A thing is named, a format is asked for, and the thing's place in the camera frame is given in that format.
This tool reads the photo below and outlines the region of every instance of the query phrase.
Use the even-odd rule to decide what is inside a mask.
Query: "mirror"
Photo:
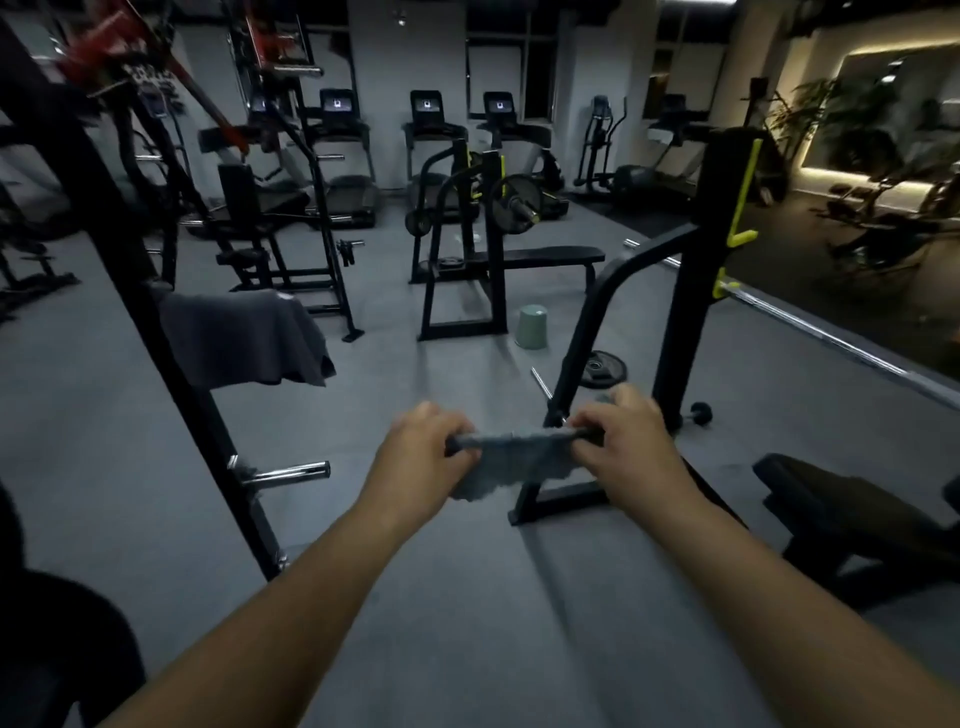
[[[850,55],[795,99],[825,102],[804,167],[939,182],[960,160],[960,45]]]

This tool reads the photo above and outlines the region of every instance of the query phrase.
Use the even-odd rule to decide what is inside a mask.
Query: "hand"
[[[400,416],[376,452],[355,507],[406,541],[440,512],[454,486],[480,459],[477,450],[445,456],[450,435],[472,431],[465,415],[444,412],[432,402]]]
[[[574,459],[593,473],[611,503],[647,527],[662,508],[699,497],[693,479],[666,431],[657,403],[630,384],[611,390],[613,404],[593,402],[567,424],[604,430],[602,448],[577,440]]]

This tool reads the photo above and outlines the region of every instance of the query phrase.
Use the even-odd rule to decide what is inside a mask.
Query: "treadmill screen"
[[[353,111],[353,103],[345,96],[327,98],[324,100],[324,111],[350,113]]]
[[[440,99],[417,99],[417,103],[414,106],[414,109],[417,112],[426,111],[427,113],[437,111],[443,111],[440,105]]]
[[[514,105],[507,99],[490,99],[487,103],[490,113],[513,113]]]

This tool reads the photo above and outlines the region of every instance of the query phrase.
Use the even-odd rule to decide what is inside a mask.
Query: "dark gray towel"
[[[561,427],[506,435],[451,437],[447,441],[447,453],[480,449],[483,457],[450,497],[474,501],[487,497],[501,486],[563,480],[579,467],[570,455],[570,443],[579,438],[599,445],[603,443],[603,431]]]
[[[156,297],[174,357],[198,389],[282,379],[323,387],[336,374],[324,335],[293,296],[263,290]]]

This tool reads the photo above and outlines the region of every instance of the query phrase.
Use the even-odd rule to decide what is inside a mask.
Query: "person's left hand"
[[[397,529],[400,539],[410,538],[480,459],[477,450],[445,455],[450,435],[472,431],[461,412],[444,412],[433,402],[417,405],[394,421],[355,507]]]

